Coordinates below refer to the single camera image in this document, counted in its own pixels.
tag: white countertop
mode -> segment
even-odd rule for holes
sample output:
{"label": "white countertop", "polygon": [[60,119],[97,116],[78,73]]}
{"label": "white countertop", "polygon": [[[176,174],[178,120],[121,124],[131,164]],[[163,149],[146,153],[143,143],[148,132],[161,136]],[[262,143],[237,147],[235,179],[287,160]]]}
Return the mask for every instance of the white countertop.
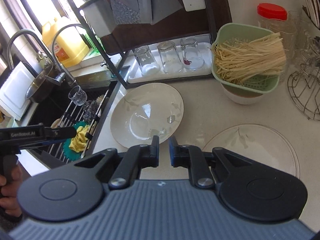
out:
{"label": "white countertop", "polygon": [[[300,179],[308,189],[308,201],[300,219],[311,229],[320,230],[320,122],[308,120],[292,102],[286,83],[267,94],[261,102],[242,106],[228,99],[220,83],[214,79],[170,83],[184,101],[184,116],[174,135],[179,144],[203,148],[224,129],[242,124],[257,123],[269,126],[292,144],[298,156]],[[94,153],[109,147],[118,151],[127,149],[118,144],[110,131],[110,119],[119,100],[128,92],[122,86],[116,95],[108,117],[102,127]],[[146,168],[142,179],[188,178],[185,168],[170,165],[168,141],[160,145],[160,165]]]}

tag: noodles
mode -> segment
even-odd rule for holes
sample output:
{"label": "noodles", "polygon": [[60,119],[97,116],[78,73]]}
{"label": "noodles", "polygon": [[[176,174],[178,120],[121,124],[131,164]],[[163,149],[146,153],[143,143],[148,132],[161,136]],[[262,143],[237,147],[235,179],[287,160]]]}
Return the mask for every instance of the noodles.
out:
{"label": "noodles", "polygon": [[217,74],[227,82],[242,84],[255,75],[280,75],[286,64],[280,33],[244,42],[234,39],[216,47]]}

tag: plate rim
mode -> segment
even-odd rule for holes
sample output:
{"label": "plate rim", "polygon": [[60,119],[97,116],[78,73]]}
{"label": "plate rim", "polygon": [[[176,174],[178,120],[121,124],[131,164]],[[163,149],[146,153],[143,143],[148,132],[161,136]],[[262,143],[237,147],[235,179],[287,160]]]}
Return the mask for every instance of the plate rim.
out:
{"label": "plate rim", "polygon": [[140,89],[140,88],[145,87],[145,86],[150,86],[150,85],[160,85],[160,86],[163,86],[163,85],[164,85],[164,86],[166,86],[166,87],[169,87],[169,88],[171,88],[171,89],[174,89],[174,90],[178,93],[178,95],[181,97],[181,101],[182,101],[181,120],[180,120],[179,124],[177,125],[177,128],[173,129],[171,133],[168,133],[169,136],[166,136],[166,137],[162,138],[162,139],[159,141],[159,144],[160,144],[160,143],[163,143],[163,142],[166,141],[170,136],[172,136],[172,135],[175,133],[175,131],[178,129],[178,127],[180,126],[180,124],[181,124],[181,122],[182,122],[183,114],[184,114],[184,101],[183,101],[182,95],[180,94],[180,92],[179,92],[177,89],[175,89],[173,86],[170,86],[170,85],[168,85],[168,84],[166,84],[166,83],[160,83],[160,82],[148,83],[148,84],[144,84],[144,85],[142,85],[142,86],[136,87],[136,88],[132,89],[129,93],[125,94],[125,95],[119,100],[119,102],[118,102],[117,105],[115,106],[115,109],[114,109],[113,112],[112,112],[111,119],[110,119],[110,130],[111,130],[111,134],[112,134],[114,140],[115,140],[117,143],[119,143],[120,145],[122,145],[123,147],[125,147],[125,148],[129,148],[129,147],[127,147],[127,146],[123,145],[122,143],[120,143],[120,142],[116,139],[116,137],[114,136],[114,134],[113,134],[112,120],[113,120],[114,114],[115,114],[115,112],[116,112],[116,108],[117,108],[117,107],[120,105],[120,103],[121,103],[122,101],[124,101],[125,98],[126,98],[127,96],[129,96],[131,93],[133,93],[133,92],[136,91],[137,89]]}
{"label": "plate rim", "polygon": [[273,132],[275,132],[276,134],[278,134],[283,140],[284,142],[288,145],[288,147],[290,148],[291,152],[292,152],[292,156],[293,156],[293,161],[294,161],[294,165],[295,165],[295,177],[297,177],[298,179],[300,179],[300,164],[299,164],[299,159],[298,159],[298,156],[297,156],[297,153],[294,149],[294,147],[292,146],[292,144],[290,143],[290,141],[283,135],[281,134],[280,132],[278,132],[277,130],[275,130],[274,128],[272,127],[269,127],[267,125],[264,125],[264,124],[259,124],[259,123],[241,123],[241,124],[237,124],[237,125],[233,125],[233,126],[230,126],[224,130],[222,130],[221,132],[217,133],[215,136],[213,136],[205,145],[204,147],[201,149],[202,151],[207,147],[207,145],[216,137],[218,136],[219,134],[225,132],[226,130],[228,129],[232,129],[232,128],[235,128],[237,126],[242,126],[242,125],[254,125],[254,126],[258,126],[258,127],[264,127],[264,128],[268,128],[270,130],[272,130]]}

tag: yellow plastic bottle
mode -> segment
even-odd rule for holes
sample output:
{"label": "yellow plastic bottle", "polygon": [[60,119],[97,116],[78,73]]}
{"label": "yellow plastic bottle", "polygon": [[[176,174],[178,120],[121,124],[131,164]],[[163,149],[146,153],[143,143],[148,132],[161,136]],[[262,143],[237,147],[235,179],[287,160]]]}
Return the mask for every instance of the yellow plastic bottle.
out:
{"label": "yellow plastic bottle", "polygon": [[[52,40],[58,30],[71,23],[71,20],[64,16],[55,17],[54,20],[43,25],[42,40],[49,50],[51,50]],[[54,53],[65,67],[79,64],[88,52],[89,47],[84,43],[75,27],[66,28],[56,39]]]}

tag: brown wooden board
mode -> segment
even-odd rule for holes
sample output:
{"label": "brown wooden board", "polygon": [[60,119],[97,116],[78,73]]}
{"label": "brown wooden board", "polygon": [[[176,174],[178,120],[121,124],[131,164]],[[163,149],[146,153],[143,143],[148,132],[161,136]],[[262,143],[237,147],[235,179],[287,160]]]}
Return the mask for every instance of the brown wooden board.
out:
{"label": "brown wooden board", "polygon": [[154,25],[118,25],[112,32],[113,36],[107,35],[101,38],[102,44],[108,55],[114,55],[120,51],[128,51],[142,45],[210,33],[210,31],[214,31],[210,30],[211,25],[208,23],[208,19],[212,19],[210,10],[214,14],[216,31],[222,25],[232,22],[228,0],[206,0],[206,6],[206,9],[191,12],[185,11],[183,7]]}

